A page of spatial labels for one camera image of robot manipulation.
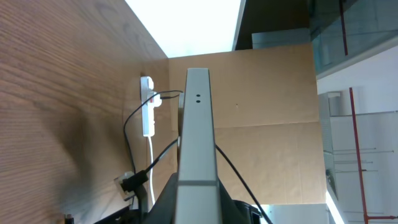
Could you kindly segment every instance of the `black connector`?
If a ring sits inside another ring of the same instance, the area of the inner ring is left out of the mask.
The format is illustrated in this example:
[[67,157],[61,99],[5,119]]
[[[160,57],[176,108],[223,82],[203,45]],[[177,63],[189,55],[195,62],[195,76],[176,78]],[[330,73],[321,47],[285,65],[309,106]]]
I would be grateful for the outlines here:
[[128,179],[124,179],[123,183],[121,183],[120,186],[122,187],[123,191],[132,192],[147,181],[148,181],[147,173],[144,170],[142,170],[134,174],[134,176]]

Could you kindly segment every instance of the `white plug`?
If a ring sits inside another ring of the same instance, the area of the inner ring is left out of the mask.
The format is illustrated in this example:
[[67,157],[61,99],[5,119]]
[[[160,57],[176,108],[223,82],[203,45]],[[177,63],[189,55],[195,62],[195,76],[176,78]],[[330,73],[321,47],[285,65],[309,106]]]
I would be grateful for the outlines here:
[[[155,95],[154,82],[150,77],[141,77],[141,103],[144,103],[151,96]],[[156,95],[142,106],[142,134],[144,137],[155,135],[154,108],[162,104],[160,95]]]

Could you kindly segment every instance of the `white power adapter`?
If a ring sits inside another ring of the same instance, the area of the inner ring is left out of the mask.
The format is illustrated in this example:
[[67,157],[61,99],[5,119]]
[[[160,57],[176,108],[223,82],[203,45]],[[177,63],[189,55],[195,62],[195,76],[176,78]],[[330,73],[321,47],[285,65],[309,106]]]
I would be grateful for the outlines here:
[[[155,95],[154,82],[150,77],[141,77],[141,103],[144,103],[151,96]],[[154,108],[162,104],[160,95],[156,95],[142,106],[142,134],[144,137],[155,135]]]

